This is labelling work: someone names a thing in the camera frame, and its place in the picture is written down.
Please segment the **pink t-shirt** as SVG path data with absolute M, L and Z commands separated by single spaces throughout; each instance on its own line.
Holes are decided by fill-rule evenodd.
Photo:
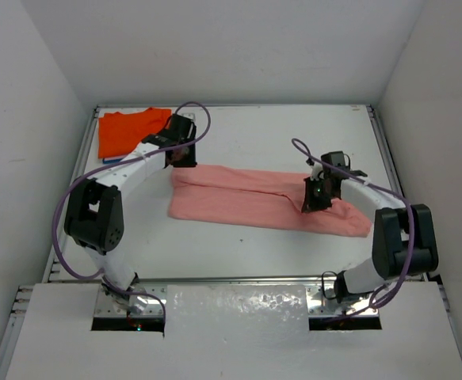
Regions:
M 368 216 L 334 199 L 324 211 L 304 214 L 302 173 L 232 169 L 221 165 L 175 168 L 168 214 L 174 219 L 365 238 Z

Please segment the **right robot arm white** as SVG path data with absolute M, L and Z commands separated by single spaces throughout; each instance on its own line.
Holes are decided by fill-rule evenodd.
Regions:
M 373 221 L 371 257 L 336 275 L 333 299 L 337 302 L 370 295 L 389 283 L 437 269 L 433 219 L 425 204 L 409 204 L 393 191 L 369 182 L 360 170 L 340 173 L 328 169 L 322 176 L 304 178 L 304 185 L 304 214 L 326 211 L 340 199 Z

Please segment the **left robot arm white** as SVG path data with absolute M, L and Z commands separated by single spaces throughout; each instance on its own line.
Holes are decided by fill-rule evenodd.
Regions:
M 97 269 L 115 288 L 129 291 L 136 274 L 117 250 L 124 236 L 124 206 L 128 195 L 152 174 L 172 165 L 194 167 L 197 127 L 174 113 L 159 132 L 143 138 L 115 166 L 82 180 L 71 191 L 65 233 L 83 247 Z

